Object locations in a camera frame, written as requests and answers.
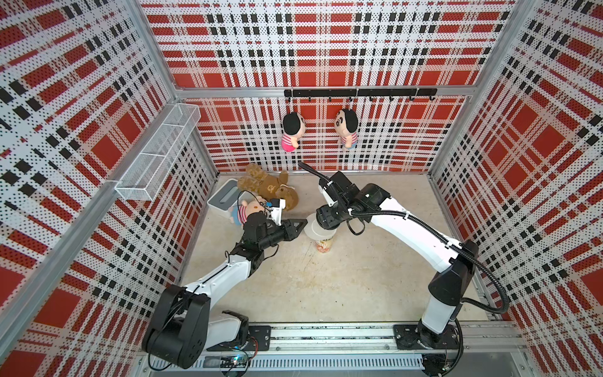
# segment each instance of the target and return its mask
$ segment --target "plastic lid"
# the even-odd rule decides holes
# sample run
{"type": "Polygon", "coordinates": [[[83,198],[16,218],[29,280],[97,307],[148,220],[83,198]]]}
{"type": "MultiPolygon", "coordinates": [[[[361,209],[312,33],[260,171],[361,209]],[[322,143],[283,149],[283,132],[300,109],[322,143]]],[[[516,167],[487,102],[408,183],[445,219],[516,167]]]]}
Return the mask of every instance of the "plastic lid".
{"type": "Polygon", "coordinates": [[[306,232],[306,235],[308,237],[315,241],[321,241],[323,239],[332,238],[335,235],[335,232],[337,231],[337,229],[323,229],[316,220],[316,212],[306,217],[306,220],[308,221],[308,225],[306,225],[303,230],[304,232],[306,232]]]}

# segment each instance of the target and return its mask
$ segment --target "hanging plush doll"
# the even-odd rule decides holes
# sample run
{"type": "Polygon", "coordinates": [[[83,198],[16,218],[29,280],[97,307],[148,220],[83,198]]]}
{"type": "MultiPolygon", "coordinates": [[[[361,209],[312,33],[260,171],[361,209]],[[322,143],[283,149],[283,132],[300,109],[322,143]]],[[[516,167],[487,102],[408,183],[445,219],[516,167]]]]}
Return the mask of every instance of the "hanging plush doll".
{"type": "Polygon", "coordinates": [[[358,117],[353,110],[341,109],[335,117],[335,130],[341,137],[341,143],[346,149],[352,149],[358,142],[358,117]]]}
{"type": "Polygon", "coordinates": [[[285,152],[293,152],[298,149],[297,140],[306,132],[306,123],[301,115],[296,112],[289,113],[283,118],[283,138],[280,146],[285,152]]]}

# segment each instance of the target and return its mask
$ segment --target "cartoon boy plush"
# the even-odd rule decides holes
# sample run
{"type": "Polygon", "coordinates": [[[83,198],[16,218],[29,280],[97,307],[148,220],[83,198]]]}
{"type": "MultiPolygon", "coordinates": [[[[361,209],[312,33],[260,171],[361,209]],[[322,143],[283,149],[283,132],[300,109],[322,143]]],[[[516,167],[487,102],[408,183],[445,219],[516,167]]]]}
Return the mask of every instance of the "cartoon boy plush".
{"type": "Polygon", "coordinates": [[[250,201],[249,203],[243,200],[239,206],[230,207],[229,211],[232,214],[230,222],[242,227],[249,215],[264,211],[262,204],[266,204],[266,199],[257,197],[257,200],[250,201]]]}
{"type": "Polygon", "coordinates": [[[341,137],[341,143],[346,149],[352,149],[358,142],[358,117],[350,109],[341,109],[335,117],[335,130],[341,137]]]}
{"type": "Polygon", "coordinates": [[[280,140],[280,146],[285,152],[293,152],[298,149],[297,140],[306,133],[306,123],[299,113],[293,112],[285,115],[283,118],[283,138],[280,140]]]}

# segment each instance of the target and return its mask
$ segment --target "black hair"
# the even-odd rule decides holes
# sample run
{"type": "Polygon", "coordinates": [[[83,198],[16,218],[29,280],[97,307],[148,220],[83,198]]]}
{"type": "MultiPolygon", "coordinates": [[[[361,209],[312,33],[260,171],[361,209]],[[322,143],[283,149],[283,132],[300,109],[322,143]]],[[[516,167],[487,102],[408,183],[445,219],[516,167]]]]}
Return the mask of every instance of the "black hair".
{"type": "Polygon", "coordinates": [[[348,132],[355,132],[358,129],[358,117],[353,110],[342,109],[346,117],[346,128],[348,132]]]}
{"type": "Polygon", "coordinates": [[[283,129],[287,135],[295,135],[299,132],[300,127],[300,118],[296,112],[289,113],[283,118],[283,129]]]}

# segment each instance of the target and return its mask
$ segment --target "black cable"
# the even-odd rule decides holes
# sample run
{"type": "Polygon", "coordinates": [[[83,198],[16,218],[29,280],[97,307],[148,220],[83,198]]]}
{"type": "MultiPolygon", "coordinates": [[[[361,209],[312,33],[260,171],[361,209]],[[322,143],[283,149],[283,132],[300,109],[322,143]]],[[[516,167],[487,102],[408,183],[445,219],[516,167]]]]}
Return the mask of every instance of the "black cable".
{"type": "MultiPolygon", "coordinates": [[[[452,361],[452,364],[448,367],[447,370],[438,373],[437,377],[443,377],[446,376],[448,373],[450,373],[458,364],[458,362],[460,361],[461,357],[463,356],[463,350],[464,350],[464,346],[463,346],[463,330],[461,330],[461,324],[458,323],[458,319],[454,319],[454,323],[456,325],[456,332],[457,332],[457,337],[458,337],[458,350],[456,352],[456,357],[455,359],[452,361]]],[[[427,359],[442,359],[441,354],[431,354],[431,355],[426,355],[425,358],[427,359]]]]}
{"type": "Polygon", "coordinates": [[[279,252],[279,244],[276,244],[276,251],[274,252],[274,254],[272,254],[271,256],[267,256],[266,258],[264,258],[264,261],[265,261],[266,259],[268,259],[268,258],[272,258],[272,257],[273,257],[273,256],[275,256],[275,255],[276,255],[276,253],[278,253],[278,252],[279,252]]]}
{"type": "Polygon", "coordinates": [[[161,368],[161,369],[157,369],[157,368],[153,367],[151,365],[151,354],[150,353],[147,354],[147,363],[149,364],[149,368],[151,368],[151,370],[154,370],[155,372],[162,372],[172,366],[172,363],[169,363],[168,365],[166,365],[164,368],[161,368]]]}
{"type": "Polygon", "coordinates": [[[459,360],[461,359],[462,355],[463,355],[463,350],[465,349],[465,347],[463,346],[463,330],[461,330],[461,324],[458,323],[458,319],[455,318],[454,319],[454,324],[456,325],[456,330],[458,331],[458,352],[456,353],[456,357],[454,359],[454,361],[452,362],[452,364],[450,365],[450,368],[448,370],[446,370],[444,373],[442,373],[442,376],[446,376],[448,373],[450,373],[454,367],[456,367],[456,365],[458,364],[459,360]]]}
{"type": "MultiPolygon", "coordinates": [[[[240,348],[240,349],[232,348],[232,347],[229,347],[229,348],[234,351],[241,351],[247,357],[247,359],[245,360],[245,370],[243,371],[243,374],[241,376],[239,376],[239,377],[243,377],[245,375],[245,373],[247,373],[247,370],[249,369],[249,365],[251,364],[251,358],[249,358],[249,354],[243,348],[240,348]]],[[[228,376],[228,373],[230,373],[230,371],[233,370],[234,367],[236,367],[236,365],[232,365],[228,369],[228,371],[226,371],[226,374],[224,374],[224,372],[223,372],[224,376],[228,376]]]]}
{"type": "Polygon", "coordinates": [[[362,223],[362,230],[358,233],[354,232],[354,230],[352,229],[352,226],[350,225],[350,219],[346,220],[347,223],[347,228],[350,229],[350,232],[354,235],[354,236],[359,236],[361,234],[364,233],[364,229],[367,228],[367,225],[364,223],[364,220],[361,218],[358,218],[358,220],[360,220],[360,222],[362,223]]]}
{"type": "MultiPolygon", "coordinates": [[[[193,291],[193,293],[197,292],[198,289],[199,289],[199,286],[197,286],[195,288],[195,290],[193,291]]],[[[173,307],[171,314],[168,313],[169,319],[163,324],[163,327],[161,327],[161,331],[165,330],[165,328],[168,326],[169,321],[171,321],[172,318],[174,318],[174,316],[176,314],[178,314],[178,312],[180,311],[180,309],[182,309],[182,307],[185,305],[185,300],[186,300],[186,298],[182,297],[182,299],[173,307]]],[[[156,341],[157,341],[157,339],[155,339],[153,341],[153,346],[155,345],[156,341]]],[[[155,372],[162,372],[162,371],[166,370],[167,368],[169,368],[172,365],[172,363],[169,363],[168,365],[166,365],[162,369],[157,369],[157,368],[153,367],[151,365],[151,354],[150,353],[147,353],[147,364],[149,365],[149,368],[151,368],[151,370],[154,370],[155,372]]]]}
{"type": "Polygon", "coordinates": [[[241,198],[241,195],[243,194],[243,192],[249,192],[251,195],[253,195],[253,198],[256,200],[256,202],[258,202],[258,203],[259,203],[259,204],[260,204],[262,207],[264,207],[264,214],[266,214],[266,207],[263,205],[263,203],[262,203],[261,201],[259,201],[259,200],[257,199],[256,194],[252,193],[252,192],[251,192],[251,191],[249,191],[249,190],[242,190],[242,191],[239,193],[239,195],[236,197],[236,207],[237,207],[237,211],[238,211],[238,208],[239,208],[239,205],[240,205],[240,204],[239,204],[239,199],[241,198]]]}
{"type": "MultiPolygon", "coordinates": [[[[433,234],[443,244],[448,244],[448,239],[442,233],[438,232],[437,230],[435,230],[434,228],[432,228],[430,225],[428,225],[427,223],[425,223],[423,220],[419,219],[418,217],[413,216],[411,214],[408,214],[406,212],[388,211],[388,210],[384,210],[384,211],[372,211],[372,212],[355,212],[355,211],[352,211],[350,214],[352,216],[354,216],[354,217],[368,217],[368,216],[378,216],[378,215],[391,215],[391,216],[400,216],[400,217],[403,217],[403,218],[407,218],[407,219],[409,219],[409,220],[411,220],[411,221],[413,221],[413,222],[421,225],[421,227],[425,228],[425,230],[427,230],[429,233],[433,234]]],[[[487,312],[493,313],[493,314],[503,314],[503,313],[506,313],[507,310],[509,309],[510,300],[509,300],[509,296],[507,295],[507,290],[505,289],[505,287],[502,286],[502,284],[500,283],[500,281],[498,280],[498,278],[496,276],[494,276],[494,274],[490,271],[490,269],[487,268],[486,266],[484,266],[484,264],[482,262],[480,262],[477,258],[475,258],[474,255],[471,254],[470,252],[466,251],[462,247],[457,247],[457,246],[455,246],[453,244],[451,244],[449,247],[452,250],[456,251],[463,258],[465,258],[469,262],[471,262],[474,265],[476,265],[477,268],[478,268],[478,270],[482,271],[483,273],[486,274],[486,276],[488,276],[488,278],[490,279],[490,281],[492,281],[492,284],[496,288],[496,291],[500,295],[500,299],[502,301],[502,306],[500,308],[494,308],[492,306],[485,305],[485,304],[483,304],[483,303],[481,303],[479,301],[476,301],[476,300],[473,300],[473,299],[469,299],[469,298],[466,298],[466,297],[463,297],[461,299],[461,302],[462,303],[464,303],[464,302],[470,303],[471,305],[475,305],[478,308],[480,308],[482,310],[485,310],[487,312]]]]}
{"type": "Polygon", "coordinates": [[[318,171],[314,170],[312,167],[310,167],[310,165],[308,165],[308,164],[306,164],[306,163],[304,163],[304,162],[302,162],[302,161],[298,161],[298,162],[297,162],[297,165],[298,165],[300,168],[304,169],[305,171],[307,171],[307,172],[309,172],[309,173],[312,173],[312,174],[314,174],[315,176],[317,176],[318,178],[320,178],[320,179],[324,180],[325,182],[327,182],[327,190],[331,189],[331,191],[333,191],[333,193],[335,194],[335,198],[336,198],[336,200],[335,200],[335,201],[337,202],[338,206],[339,206],[340,208],[342,208],[342,209],[347,208],[347,202],[346,202],[346,200],[345,200],[344,198],[342,198],[342,197],[339,195],[339,191],[343,191],[343,190],[342,190],[342,189],[341,189],[341,187],[340,187],[340,186],[337,184],[337,182],[333,182],[333,181],[331,180],[331,178],[328,178],[328,177],[327,177],[327,176],[325,176],[324,174],[322,174],[322,173],[320,173],[320,172],[318,172],[318,171]],[[339,190],[337,190],[335,187],[333,187],[333,185],[337,185],[337,187],[339,187],[339,190]]]}

